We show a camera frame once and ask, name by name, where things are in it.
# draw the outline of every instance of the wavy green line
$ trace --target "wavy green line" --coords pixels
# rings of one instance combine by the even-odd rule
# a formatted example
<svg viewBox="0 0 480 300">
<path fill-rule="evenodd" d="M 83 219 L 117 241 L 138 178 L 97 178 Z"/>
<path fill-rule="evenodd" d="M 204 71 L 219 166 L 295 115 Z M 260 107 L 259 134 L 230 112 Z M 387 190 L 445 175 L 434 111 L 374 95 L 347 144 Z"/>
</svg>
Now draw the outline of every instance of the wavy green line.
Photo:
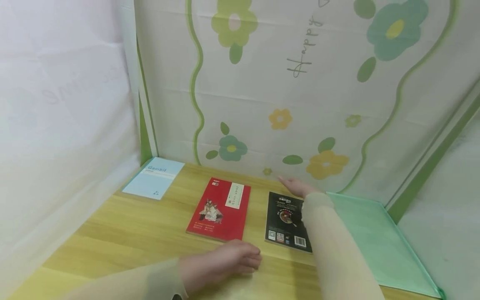
<svg viewBox="0 0 480 300">
<path fill-rule="evenodd" d="M 396 88 L 396 100 L 395 100 L 395 105 L 393 107 L 392 112 L 390 113 L 390 116 L 388 117 L 387 121 L 385 124 L 377 131 L 375 132 L 372 136 L 370 136 L 365 143 L 363 143 L 363 146 L 361 148 L 361 163 L 359 168 L 357 169 L 357 172 L 355 175 L 353 175 L 353 178 L 350 180 L 350 182 L 339 192 L 339 194 L 344 193 L 346 190 L 348 190 L 357 180 L 358 176 L 362 172 L 363 167 L 365 166 L 365 162 L 367 160 L 367 147 L 368 144 L 373 141 L 375 138 L 377 138 L 380 134 L 385 131 L 385 129 L 392 123 L 393 119 L 395 118 L 398 108 L 400 107 L 400 104 L 402 102 L 402 89 L 403 85 L 405 84 L 405 81 L 413 74 L 414 71 L 416 71 L 421 65 L 423 65 L 432 55 L 433 53 L 439 48 L 440 44 L 444 41 L 447 33 L 450 31 L 454 20 L 456 16 L 456 9 L 457 9 L 457 2 L 458 0 L 450 0 L 450 12 L 448 14 L 447 22 L 445 24 L 445 27 L 440 34 L 438 40 L 435 42 L 433 47 L 423 56 L 413 67 L 411 67 L 405 75 L 403 75 L 402 79 L 400 79 L 400 82 L 398 83 L 398 86 Z"/>
<path fill-rule="evenodd" d="M 200 131 L 202 131 L 202 129 L 204 128 L 205 118 L 204 118 L 204 114 L 198 107 L 197 99 L 195 97 L 195 82 L 197 81 L 198 73 L 200 72 L 200 69 L 204 64 L 204 52 L 202 50 L 202 46 L 200 45 L 200 42 L 198 41 L 197 34 L 195 33 L 195 28 L 193 26 L 192 0 L 186 0 L 186 6 L 187 6 L 188 31 L 190 32 L 190 36 L 192 37 L 193 43 L 195 44 L 198 52 L 198 62 L 195 69 L 193 70 L 192 77 L 190 79 L 190 99 L 192 100 L 193 108 L 195 109 L 195 111 L 198 114 L 198 117 L 200 118 L 200 126 L 198 126 L 193 136 L 193 154 L 195 155 L 195 161 L 197 162 L 197 164 L 202 165 L 198 157 L 197 142 L 198 142 L 198 135 L 200 134 Z"/>
</svg>

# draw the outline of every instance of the wooden desk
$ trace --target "wooden desk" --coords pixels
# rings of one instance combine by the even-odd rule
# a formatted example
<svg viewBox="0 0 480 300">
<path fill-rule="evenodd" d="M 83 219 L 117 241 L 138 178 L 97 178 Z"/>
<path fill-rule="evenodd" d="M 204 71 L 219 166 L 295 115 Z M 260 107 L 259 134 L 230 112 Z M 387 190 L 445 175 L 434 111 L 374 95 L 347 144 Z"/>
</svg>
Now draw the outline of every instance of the wooden desk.
<svg viewBox="0 0 480 300">
<path fill-rule="evenodd" d="M 56 299 L 95 278 L 214 249 L 219 242 L 185 233 L 211 177 L 252 187 L 243 239 L 258 246 L 264 260 L 253 277 L 235 278 L 192 299 L 320 299 L 313 256 L 264 241 L 268 193 L 288 191 L 278 182 L 190 164 L 161 201 L 115 193 L 9 299 Z M 382 291 L 389 300 L 432 299 Z"/>
</svg>

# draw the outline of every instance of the red book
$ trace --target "red book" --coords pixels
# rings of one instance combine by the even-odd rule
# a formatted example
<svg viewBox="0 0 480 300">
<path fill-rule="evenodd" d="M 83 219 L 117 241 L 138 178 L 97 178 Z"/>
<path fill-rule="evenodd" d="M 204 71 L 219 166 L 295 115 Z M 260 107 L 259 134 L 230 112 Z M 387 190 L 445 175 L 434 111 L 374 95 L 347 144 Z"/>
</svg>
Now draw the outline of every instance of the red book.
<svg viewBox="0 0 480 300">
<path fill-rule="evenodd" d="M 241 240 L 250 187 L 211 178 L 193 213 L 187 232 L 215 240 Z"/>
</svg>

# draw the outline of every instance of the book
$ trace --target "book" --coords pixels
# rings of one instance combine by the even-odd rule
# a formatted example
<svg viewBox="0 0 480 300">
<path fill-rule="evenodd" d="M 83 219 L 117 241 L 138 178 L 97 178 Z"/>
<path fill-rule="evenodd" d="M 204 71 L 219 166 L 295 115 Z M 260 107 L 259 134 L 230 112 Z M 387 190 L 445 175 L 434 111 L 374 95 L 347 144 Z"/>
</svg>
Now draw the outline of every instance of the book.
<svg viewBox="0 0 480 300">
<path fill-rule="evenodd" d="M 160 200 L 183 165 L 177 161 L 153 157 L 125 185 L 122 192 Z"/>
<path fill-rule="evenodd" d="M 211 178 L 187 232 L 214 240 L 241 240 L 250 189 L 247 185 Z"/>
<path fill-rule="evenodd" d="M 301 221 L 303 201 L 270 192 L 265 240 L 311 253 L 307 229 Z"/>
</svg>

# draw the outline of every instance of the sleeve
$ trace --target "sleeve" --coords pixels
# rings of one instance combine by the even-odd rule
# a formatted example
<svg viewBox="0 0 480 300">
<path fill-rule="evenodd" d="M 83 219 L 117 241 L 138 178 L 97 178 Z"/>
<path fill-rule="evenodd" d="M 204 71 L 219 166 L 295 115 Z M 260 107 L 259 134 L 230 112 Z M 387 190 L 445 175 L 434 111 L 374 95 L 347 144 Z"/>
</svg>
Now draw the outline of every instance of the sleeve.
<svg viewBox="0 0 480 300">
<path fill-rule="evenodd" d="M 112 274 L 80 287 L 62 300 L 187 300 L 178 259 Z"/>
<path fill-rule="evenodd" d="M 337 215 L 330 197 L 305 197 L 302 221 L 307 229 L 324 300 L 384 300 L 357 244 Z"/>
</svg>

